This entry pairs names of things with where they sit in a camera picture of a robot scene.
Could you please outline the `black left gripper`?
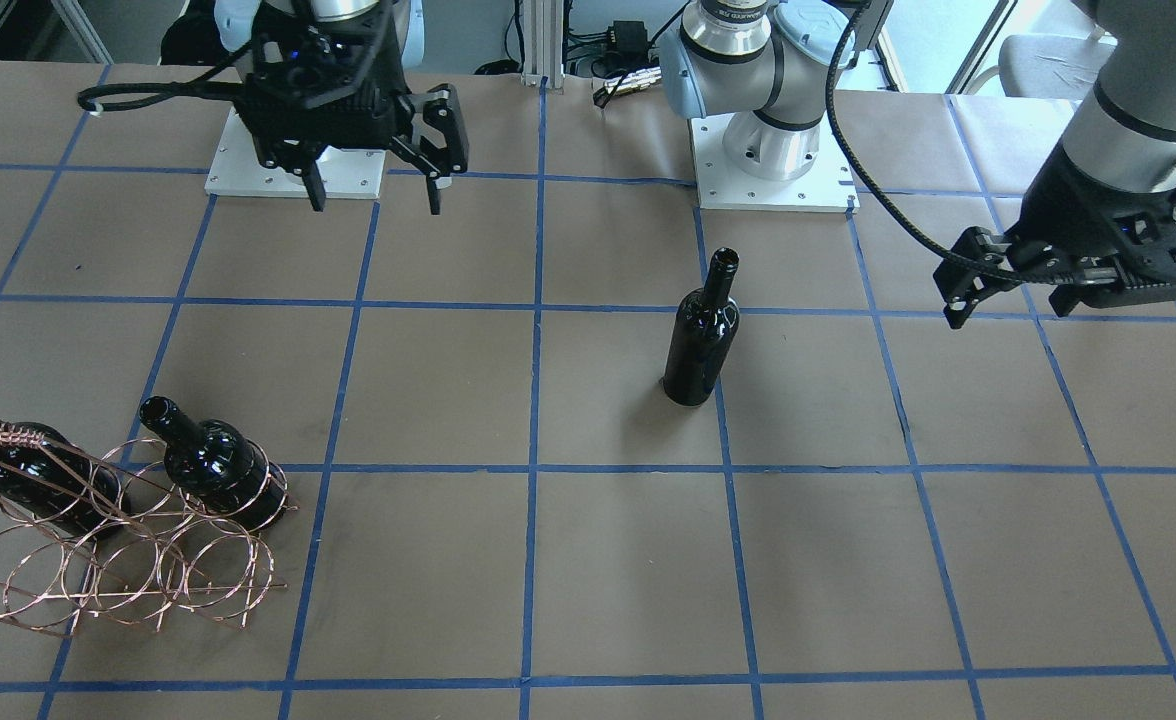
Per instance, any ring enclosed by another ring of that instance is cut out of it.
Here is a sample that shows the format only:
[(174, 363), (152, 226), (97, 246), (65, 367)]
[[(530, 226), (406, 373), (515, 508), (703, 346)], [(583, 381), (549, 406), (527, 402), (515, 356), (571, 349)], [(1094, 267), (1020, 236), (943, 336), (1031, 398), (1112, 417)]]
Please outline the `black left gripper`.
[[(953, 254), (987, 269), (1005, 260), (1024, 275), (1073, 278), (1048, 296), (1054, 313), (1080, 304), (1105, 309), (1176, 301), (1176, 187), (1115, 189), (1087, 176), (1063, 147), (1050, 152), (1023, 196), (1018, 222), (1004, 234), (967, 228)], [(933, 273), (946, 322), (963, 327), (973, 311), (1018, 281), (944, 260)]]

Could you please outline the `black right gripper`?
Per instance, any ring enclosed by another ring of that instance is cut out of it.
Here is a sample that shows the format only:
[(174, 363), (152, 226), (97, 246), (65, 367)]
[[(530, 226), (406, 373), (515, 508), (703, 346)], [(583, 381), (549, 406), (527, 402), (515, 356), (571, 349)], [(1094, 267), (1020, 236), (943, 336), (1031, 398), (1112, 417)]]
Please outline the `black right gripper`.
[(396, 28), (329, 33), (260, 28), (250, 33), (250, 69), (239, 119), (263, 168), (300, 169), (312, 209), (325, 211), (325, 149), (390, 149), (425, 176), (428, 208), (469, 164), (460, 92), (437, 85), (410, 94)]

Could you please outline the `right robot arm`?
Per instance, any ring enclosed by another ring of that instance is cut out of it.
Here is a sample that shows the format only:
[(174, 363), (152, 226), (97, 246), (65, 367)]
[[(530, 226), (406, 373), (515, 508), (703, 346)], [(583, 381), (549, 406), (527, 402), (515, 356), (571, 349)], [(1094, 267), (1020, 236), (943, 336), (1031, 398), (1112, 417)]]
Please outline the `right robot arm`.
[(263, 169), (303, 186), (314, 209), (327, 192), (327, 149), (387, 151), (425, 176), (432, 214), (469, 164), (457, 88), (410, 91), (396, 1), (218, 1), (219, 41), (241, 53), (233, 111)]

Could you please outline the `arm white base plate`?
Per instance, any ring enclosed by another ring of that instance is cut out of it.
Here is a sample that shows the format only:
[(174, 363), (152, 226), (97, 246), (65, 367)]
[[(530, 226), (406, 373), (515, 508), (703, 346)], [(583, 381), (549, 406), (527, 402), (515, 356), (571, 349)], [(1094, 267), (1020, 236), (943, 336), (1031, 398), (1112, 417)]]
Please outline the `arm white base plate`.
[(360, 88), (352, 76), (327, 78), (305, 69), (286, 76), (250, 76), (243, 85), (209, 82), (205, 99), (230, 100), (250, 132), (265, 169), (300, 169), (335, 149), (387, 149), (395, 129), (393, 101), (377, 87)]
[(826, 119), (808, 129), (768, 126), (753, 111), (690, 119), (703, 209), (853, 213), (858, 191)]

